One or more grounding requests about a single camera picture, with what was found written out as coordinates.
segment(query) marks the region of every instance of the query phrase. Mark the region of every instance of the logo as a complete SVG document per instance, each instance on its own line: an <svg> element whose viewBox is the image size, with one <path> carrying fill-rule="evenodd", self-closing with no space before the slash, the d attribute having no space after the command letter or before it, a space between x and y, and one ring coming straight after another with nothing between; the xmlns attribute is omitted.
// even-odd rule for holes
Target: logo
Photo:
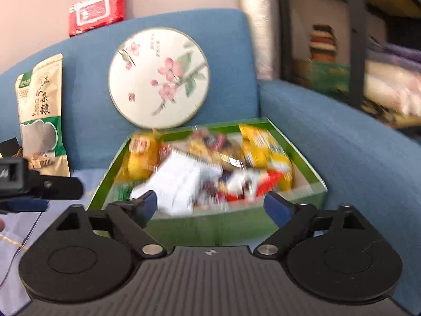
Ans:
<svg viewBox="0 0 421 316"><path fill-rule="evenodd" d="M9 169L3 169L3 171L0 173L0 178L9 178Z"/></svg>
<svg viewBox="0 0 421 316"><path fill-rule="evenodd" d="M49 72L45 73L44 75L42 75L39 79L38 79L38 84L43 87L44 85L46 85L47 83L50 83L51 80L51 75Z"/></svg>
<svg viewBox="0 0 421 316"><path fill-rule="evenodd" d="M218 254L218 252L215 251L214 249L208 249L205 253L209 256L213 256L213 255Z"/></svg>
<svg viewBox="0 0 421 316"><path fill-rule="evenodd" d="M141 154L148 150L150 147L150 141L147 137L141 136L134 138L130 142L129 151L130 153Z"/></svg>

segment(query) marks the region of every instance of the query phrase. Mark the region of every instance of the white snack package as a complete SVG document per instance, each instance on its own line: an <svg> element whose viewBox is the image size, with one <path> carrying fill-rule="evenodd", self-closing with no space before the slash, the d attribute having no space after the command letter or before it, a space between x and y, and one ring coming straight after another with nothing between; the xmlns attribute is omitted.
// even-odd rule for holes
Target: white snack package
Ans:
<svg viewBox="0 0 421 316"><path fill-rule="evenodd" d="M158 210L169 215L192 214L193 202L203 180L222 176L220 165L208 165L185 154L172 151L158 170L136 186L130 198L139 198L149 190L157 195Z"/></svg>
<svg viewBox="0 0 421 316"><path fill-rule="evenodd" d="M16 80L23 156L41 174L70 176L62 139L61 53L39 62Z"/></svg>

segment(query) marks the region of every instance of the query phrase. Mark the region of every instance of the green gift box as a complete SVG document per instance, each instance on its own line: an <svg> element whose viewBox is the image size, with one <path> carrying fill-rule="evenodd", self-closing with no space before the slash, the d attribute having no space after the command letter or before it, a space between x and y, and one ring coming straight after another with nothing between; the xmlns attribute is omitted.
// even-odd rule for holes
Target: green gift box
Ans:
<svg viewBox="0 0 421 316"><path fill-rule="evenodd" d="M280 192L293 203L307 202L322 208L327 188L297 148L266 118L219 122L204 125L210 131L228 137L239 133L239 124L266 129L273 135L291 159L294 166L294 184L291 191ZM188 138L194 127L182 127L161 132L164 142ZM114 180L128 151L130 138L121 146L102 178L88 210L98 210L114 201ZM226 204L224 210L194 210L192 215L168 216L156 212L146 231L167 250L174 246L228 246L249 244L272 234L277 226L263 208L263 200L255 204Z"/></svg>

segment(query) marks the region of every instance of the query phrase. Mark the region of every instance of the metal pivot screw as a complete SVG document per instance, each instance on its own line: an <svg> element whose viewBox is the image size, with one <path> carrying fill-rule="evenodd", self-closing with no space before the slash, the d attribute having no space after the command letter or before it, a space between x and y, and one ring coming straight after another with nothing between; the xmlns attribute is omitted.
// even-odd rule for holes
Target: metal pivot screw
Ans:
<svg viewBox="0 0 421 316"><path fill-rule="evenodd" d="M161 253L163 250L164 249L160 245L155 245L155 244L146 245L146 246L143 246L142 248L142 252L144 252L147 255L157 255Z"/></svg>
<svg viewBox="0 0 421 316"><path fill-rule="evenodd" d="M278 252L278 248L275 245L261 245L258 247L257 252L262 255L272 255Z"/></svg>

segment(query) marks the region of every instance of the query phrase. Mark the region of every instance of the cushion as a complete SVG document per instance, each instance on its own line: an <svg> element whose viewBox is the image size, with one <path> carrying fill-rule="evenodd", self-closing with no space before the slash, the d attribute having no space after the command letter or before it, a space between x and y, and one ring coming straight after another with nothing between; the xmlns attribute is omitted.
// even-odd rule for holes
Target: cushion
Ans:
<svg viewBox="0 0 421 316"><path fill-rule="evenodd" d="M421 311L421 147L368 115L282 81L260 84L262 116L297 146L328 187L327 209L353 204L403 260L393 298Z"/></svg>
<svg viewBox="0 0 421 316"><path fill-rule="evenodd" d="M88 31L52 45L0 75L0 141L20 138L15 80L41 60L63 54L63 140L72 169L108 167L137 129L114 107L108 70L118 46L148 27L176 28L191 36L209 62L210 87L200 111L186 125L258 117L253 48L245 15L235 9L160 14Z"/></svg>

